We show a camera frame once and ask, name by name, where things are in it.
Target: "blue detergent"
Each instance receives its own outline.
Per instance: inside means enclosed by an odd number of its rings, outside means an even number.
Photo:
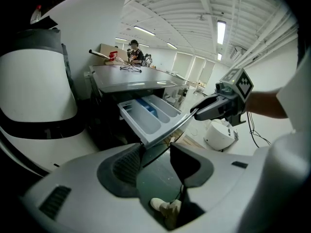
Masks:
[[[150,106],[142,99],[136,99],[136,101],[140,103],[142,106],[144,106],[152,115],[154,115],[157,118],[157,112],[154,107]]]

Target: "black stripe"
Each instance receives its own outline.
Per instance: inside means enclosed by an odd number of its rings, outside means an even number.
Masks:
[[[60,43],[60,30],[29,29],[18,32],[5,45],[0,52],[0,56],[24,49],[49,50],[63,54],[63,48]]]
[[[244,169],[246,169],[248,166],[248,164],[243,163],[243,162],[239,162],[239,161],[232,162],[231,164],[234,166],[238,166],[240,168],[244,168]]]
[[[20,162],[22,162],[26,167],[35,173],[41,175],[42,177],[48,175],[49,173],[40,167],[38,167],[35,163],[33,163],[30,159],[28,159],[25,155],[23,155],[17,148],[15,148],[12,143],[0,132],[0,140],[6,146],[6,148],[11,152],[12,155],[15,156]]]
[[[26,139],[60,139],[81,133],[85,124],[78,112],[74,117],[56,122],[17,122],[0,109],[0,126],[11,136]]]

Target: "window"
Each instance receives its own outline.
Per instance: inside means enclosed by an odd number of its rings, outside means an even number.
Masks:
[[[205,62],[205,59],[200,58],[198,56],[195,57],[189,76],[187,78],[189,81],[192,81],[192,82],[198,81],[204,62]]]
[[[173,63],[173,71],[185,78],[192,55],[177,52]]]
[[[206,87],[206,84],[207,84],[207,82],[210,78],[210,75],[212,74],[212,71],[214,69],[214,65],[215,65],[215,63],[206,60],[203,71],[202,71],[200,78],[199,78],[199,83],[200,83],[199,85],[200,86],[202,86],[204,88]]]

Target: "detergent drawer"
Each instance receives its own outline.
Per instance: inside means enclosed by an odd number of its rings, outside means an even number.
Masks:
[[[147,149],[173,133],[196,112],[183,114],[155,95],[122,102],[118,107],[121,116]]]

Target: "person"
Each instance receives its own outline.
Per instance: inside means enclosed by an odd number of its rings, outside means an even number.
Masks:
[[[127,51],[127,57],[130,58],[130,56],[131,56],[131,49],[127,49],[126,51]]]
[[[132,40],[130,43],[130,46],[131,46],[132,51],[130,53],[129,62],[133,64],[141,65],[144,55],[141,49],[138,48],[137,40]]]
[[[145,54],[145,56],[144,56],[143,59],[142,59],[142,64],[141,64],[141,65],[144,66],[144,67],[147,67],[146,60],[147,60],[148,55],[149,55],[149,54]]]
[[[151,54],[149,54],[146,58],[146,65],[150,67],[151,63],[152,63],[152,58],[151,58]]]
[[[252,92],[246,102],[246,111],[266,117],[287,118],[282,105],[276,98],[278,92],[279,89],[268,92]]]

